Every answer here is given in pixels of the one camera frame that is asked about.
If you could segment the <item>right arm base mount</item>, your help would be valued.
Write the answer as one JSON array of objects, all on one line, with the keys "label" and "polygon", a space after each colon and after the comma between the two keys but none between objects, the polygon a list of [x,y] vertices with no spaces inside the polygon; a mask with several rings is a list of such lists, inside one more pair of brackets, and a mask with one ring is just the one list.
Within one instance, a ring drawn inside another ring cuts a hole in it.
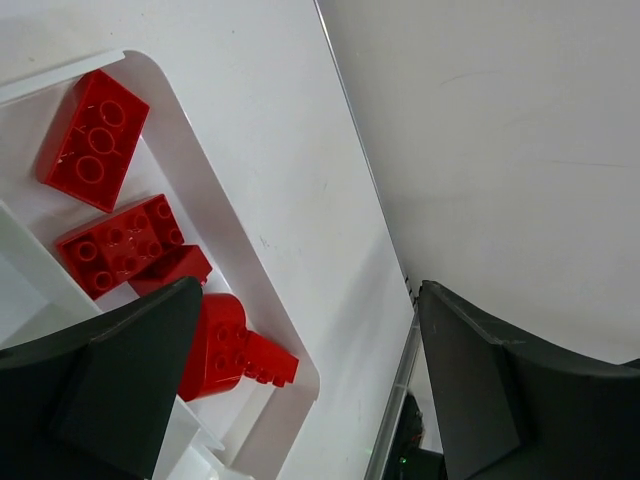
[{"label": "right arm base mount", "polygon": [[424,432],[423,414],[414,395],[407,393],[383,472],[384,480],[448,478],[443,454],[420,447]]}]

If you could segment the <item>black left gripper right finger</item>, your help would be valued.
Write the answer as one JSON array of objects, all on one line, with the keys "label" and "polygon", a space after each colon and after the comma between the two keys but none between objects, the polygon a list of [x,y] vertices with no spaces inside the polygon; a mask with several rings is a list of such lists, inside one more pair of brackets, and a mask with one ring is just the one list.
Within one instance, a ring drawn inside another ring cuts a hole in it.
[{"label": "black left gripper right finger", "polygon": [[637,361],[557,346],[435,281],[418,314],[450,478],[638,477]]}]

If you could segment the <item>small red lego brick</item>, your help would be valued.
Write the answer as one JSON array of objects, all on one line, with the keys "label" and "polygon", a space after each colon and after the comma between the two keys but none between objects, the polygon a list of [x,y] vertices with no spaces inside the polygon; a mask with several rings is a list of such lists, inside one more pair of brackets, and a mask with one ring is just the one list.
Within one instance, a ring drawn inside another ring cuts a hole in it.
[{"label": "small red lego brick", "polygon": [[157,261],[128,280],[139,296],[145,296],[182,277],[195,277],[204,285],[213,271],[198,245],[181,245],[168,251]]}]

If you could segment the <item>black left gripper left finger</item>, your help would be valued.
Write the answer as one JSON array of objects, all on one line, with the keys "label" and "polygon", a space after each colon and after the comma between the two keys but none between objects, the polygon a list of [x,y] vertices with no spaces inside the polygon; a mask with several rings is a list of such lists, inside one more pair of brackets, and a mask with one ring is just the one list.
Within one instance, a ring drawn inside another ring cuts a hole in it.
[{"label": "black left gripper left finger", "polygon": [[2,478],[151,478],[202,297],[183,277],[2,350]]}]

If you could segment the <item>red arch lego brick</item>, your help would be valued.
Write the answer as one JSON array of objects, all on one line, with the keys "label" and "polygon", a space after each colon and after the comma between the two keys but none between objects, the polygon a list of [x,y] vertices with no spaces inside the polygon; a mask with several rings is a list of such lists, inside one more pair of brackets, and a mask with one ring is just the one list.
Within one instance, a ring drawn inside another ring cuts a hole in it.
[{"label": "red arch lego brick", "polygon": [[189,402],[232,390],[246,367],[248,335],[245,310],[237,297],[205,294],[178,395]]}]

